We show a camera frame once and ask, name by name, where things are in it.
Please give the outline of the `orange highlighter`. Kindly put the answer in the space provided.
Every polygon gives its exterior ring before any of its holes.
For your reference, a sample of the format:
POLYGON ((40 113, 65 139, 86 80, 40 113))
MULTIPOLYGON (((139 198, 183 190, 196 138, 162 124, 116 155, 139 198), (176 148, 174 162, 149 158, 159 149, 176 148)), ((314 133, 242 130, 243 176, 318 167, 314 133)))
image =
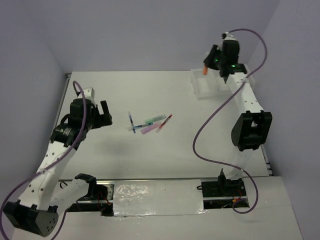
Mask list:
POLYGON ((208 67, 205 66, 205 65, 203 66, 202 74, 205 75, 205 76, 208 74, 208 67))

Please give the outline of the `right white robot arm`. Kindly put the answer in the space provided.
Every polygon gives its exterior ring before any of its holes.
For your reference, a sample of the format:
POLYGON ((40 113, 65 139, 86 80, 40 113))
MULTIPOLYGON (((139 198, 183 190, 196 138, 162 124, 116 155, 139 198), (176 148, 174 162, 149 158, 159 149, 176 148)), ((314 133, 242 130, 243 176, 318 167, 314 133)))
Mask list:
POLYGON ((258 103, 249 73, 239 63, 240 44, 228 36, 221 45, 213 45, 204 60, 203 73, 209 74, 213 95, 228 96, 234 100, 238 118, 231 129, 231 142, 237 148, 226 170, 221 170, 215 186, 203 185, 206 191, 217 191, 223 196, 241 193, 244 168, 255 150, 267 140, 272 123, 272 114, 258 103))

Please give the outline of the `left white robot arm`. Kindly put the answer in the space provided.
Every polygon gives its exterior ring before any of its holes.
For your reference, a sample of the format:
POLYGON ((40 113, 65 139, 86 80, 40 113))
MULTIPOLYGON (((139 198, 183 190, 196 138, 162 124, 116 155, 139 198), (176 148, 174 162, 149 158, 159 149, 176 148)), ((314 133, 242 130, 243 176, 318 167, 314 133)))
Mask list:
POLYGON ((46 155, 36 177, 15 201, 5 203, 3 212, 10 223, 41 237, 49 236, 55 229, 59 216, 81 198, 95 200, 108 189, 97 184, 89 174, 79 173, 66 187, 55 192, 56 185, 70 159, 75 155, 90 130, 112 125, 107 102, 101 101, 103 113, 92 97, 72 101, 69 113, 50 136, 46 155))

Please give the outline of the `clear three-compartment organizer tray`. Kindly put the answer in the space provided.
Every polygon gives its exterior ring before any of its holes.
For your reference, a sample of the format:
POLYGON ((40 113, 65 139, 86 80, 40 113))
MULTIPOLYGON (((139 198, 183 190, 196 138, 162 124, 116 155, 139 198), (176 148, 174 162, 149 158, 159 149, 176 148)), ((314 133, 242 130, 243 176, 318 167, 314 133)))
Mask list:
POLYGON ((197 100, 217 98, 222 96, 230 97, 232 92, 220 76, 218 70, 208 69, 203 74, 203 69, 190 70, 190 83, 193 87, 193 94, 197 100))

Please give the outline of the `dark blue pen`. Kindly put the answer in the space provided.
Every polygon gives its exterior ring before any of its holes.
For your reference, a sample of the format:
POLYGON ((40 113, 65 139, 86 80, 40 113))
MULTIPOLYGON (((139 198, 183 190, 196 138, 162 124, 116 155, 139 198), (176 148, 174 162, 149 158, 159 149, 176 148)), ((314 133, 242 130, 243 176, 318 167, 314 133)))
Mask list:
POLYGON ((133 133, 135 134, 136 133, 136 129, 135 129, 135 125, 134 125, 134 122, 133 122, 133 119, 132 119, 131 112, 128 111, 127 114, 128 114, 129 120, 130 120, 131 129, 132 129, 133 133))

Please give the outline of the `teal blue pen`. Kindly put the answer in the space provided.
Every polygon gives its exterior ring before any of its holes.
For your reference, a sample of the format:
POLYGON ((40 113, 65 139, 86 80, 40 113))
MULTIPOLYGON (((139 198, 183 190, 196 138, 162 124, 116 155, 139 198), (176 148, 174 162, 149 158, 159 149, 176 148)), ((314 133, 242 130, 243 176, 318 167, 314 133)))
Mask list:
MULTIPOLYGON (((149 125, 150 125, 149 123, 145 123, 145 124, 135 125, 135 126, 133 126, 133 128, 134 129, 140 129, 140 128, 145 128, 145 127, 147 127, 149 125)), ((127 127, 127 130, 128 131, 133 131, 133 128, 132 127, 127 127)))

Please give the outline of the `purple highlighter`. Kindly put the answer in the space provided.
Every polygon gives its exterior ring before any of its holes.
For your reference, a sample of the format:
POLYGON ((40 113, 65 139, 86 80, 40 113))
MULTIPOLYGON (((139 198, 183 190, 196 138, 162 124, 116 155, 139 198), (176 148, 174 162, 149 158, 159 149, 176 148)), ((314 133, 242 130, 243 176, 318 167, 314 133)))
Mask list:
POLYGON ((162 123, 161 123, 160 121, 155 122, 155 123, 153 123, 153 124, 151 124, 151 125, 143 128, 143 129, 141 130, 141 133, 142 133, 143 135, 144 135, 144 134, 147 134, 147 133, 149 133, 149 132, 157 129, 158 127, 160 127, 161 124, 162 124, 162 123))

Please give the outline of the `green highlighter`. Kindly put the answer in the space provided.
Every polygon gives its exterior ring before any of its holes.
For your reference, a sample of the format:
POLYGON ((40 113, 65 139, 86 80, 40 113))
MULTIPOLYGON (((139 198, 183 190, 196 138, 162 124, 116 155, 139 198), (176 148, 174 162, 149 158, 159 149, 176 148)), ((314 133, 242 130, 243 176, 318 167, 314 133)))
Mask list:
POLYGON ((152 118, 149 118, 149 119, 146 119, 144 122, 146 124, 151 124, 151 123, 155 123, 157 121, 161 121, 161 120, 164 120, 166 119, 166 115, 165 114, 162 114, 162 115, 158 115, 158 116, 155 116, 155 117, 152 117, 152 118))

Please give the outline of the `red pen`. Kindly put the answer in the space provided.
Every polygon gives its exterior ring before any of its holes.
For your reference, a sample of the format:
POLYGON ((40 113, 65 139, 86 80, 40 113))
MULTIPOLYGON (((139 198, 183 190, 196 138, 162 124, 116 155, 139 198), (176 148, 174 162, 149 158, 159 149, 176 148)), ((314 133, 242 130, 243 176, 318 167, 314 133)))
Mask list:
POLYGON ((159 133, 162 128, 164 127, 164 125, 172 118, 172 114, 170 114, 166 119, 165 121, 157 128, 157 130, 155 131, 156 133, 159 133))

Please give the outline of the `silver foil sheet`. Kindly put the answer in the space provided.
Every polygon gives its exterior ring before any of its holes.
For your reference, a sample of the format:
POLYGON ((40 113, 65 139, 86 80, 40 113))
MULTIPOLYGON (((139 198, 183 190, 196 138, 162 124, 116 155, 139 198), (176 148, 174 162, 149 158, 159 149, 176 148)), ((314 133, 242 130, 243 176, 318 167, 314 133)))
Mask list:
POLYGON ((204 214, 201 181, 117 181, 113 191, 113 214, 119 217, 186 216, 204 214))

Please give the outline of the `aluminium rail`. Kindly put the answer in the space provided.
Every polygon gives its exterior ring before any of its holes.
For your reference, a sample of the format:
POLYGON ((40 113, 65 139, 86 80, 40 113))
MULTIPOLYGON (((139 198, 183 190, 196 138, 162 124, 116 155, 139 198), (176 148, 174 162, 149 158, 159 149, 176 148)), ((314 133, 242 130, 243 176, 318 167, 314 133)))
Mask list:
POLYGON ((110 179, 97 179, 97 183, 111 183, 118 181, 185 181, 185 180, 200 180, 204 181, 215 181, 218 180, 218 177, 173 177, 173 178, 110 178, 110 179))

